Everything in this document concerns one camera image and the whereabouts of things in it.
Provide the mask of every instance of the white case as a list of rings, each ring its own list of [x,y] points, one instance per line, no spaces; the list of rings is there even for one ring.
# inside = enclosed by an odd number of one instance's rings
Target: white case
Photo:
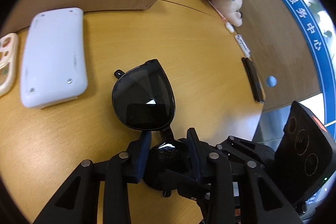
[[[43,108],[76,99],[86,88],[83,11],[66,8],[37,14],[26,39],[21,102]]]

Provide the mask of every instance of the sunglasses lens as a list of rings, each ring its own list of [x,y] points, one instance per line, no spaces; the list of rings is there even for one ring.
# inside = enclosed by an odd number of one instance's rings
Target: sunglasses lens
[[[173,93],[154,59],[124,74],[112,92],[115,113],[123,124],[138,130],[158,130],[174,117]]]

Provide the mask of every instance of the silver rivet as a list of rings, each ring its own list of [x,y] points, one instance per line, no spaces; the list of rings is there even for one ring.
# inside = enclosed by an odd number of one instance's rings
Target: silver rivet
[[[83,160],[81,162],[81,166],[83,166],[83,167],[88,167],[90,164],[91,164],[90,160]]]
[[[248,166],[249,168],[255,168],[255,167],[257,167],[257,164],[255,163],[255,161],[253,161],[253,160],[249,160],[249,161],[247,162],[247,166]]]
[[[219,158],[219,155],[216,152],[211,152],[209,154],[210,159],[216,160]]]
[[[121,159],[127,159],[129,157],[129,154],[127,153],[127,152],[121,152],[120,154],[119,154],[119,158],[121,158]]]

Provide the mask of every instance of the white plastic clip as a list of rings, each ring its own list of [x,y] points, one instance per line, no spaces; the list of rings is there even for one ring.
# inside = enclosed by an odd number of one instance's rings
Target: white plastic clip
[[[0,39],[0,96],[11,89],[15,80],[18,41],[16,33]]]

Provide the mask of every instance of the dark lens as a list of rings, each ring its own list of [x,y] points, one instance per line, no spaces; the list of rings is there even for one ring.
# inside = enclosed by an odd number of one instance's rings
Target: dark lens
[[[309,144],[308,134],[304,129],[302,129],[299,131],[295,139],[295,149],[297,153],[299,155],[303,155],[308,148],[308,144]]]
[[[113,88],[112,102],[118,118],[138,130],[161,129],[174,117],[171,86],[157,60],[124,74]]]
[[[294,133],[296,128],[296,119],[294,117],[291,117],[289,119],[289,123],[288,123],[288,131],[289,133]]]
[[[304,171],[307,176],[312,176],[319,165],[319,158],[315,153],[311,153],[304,163]]]

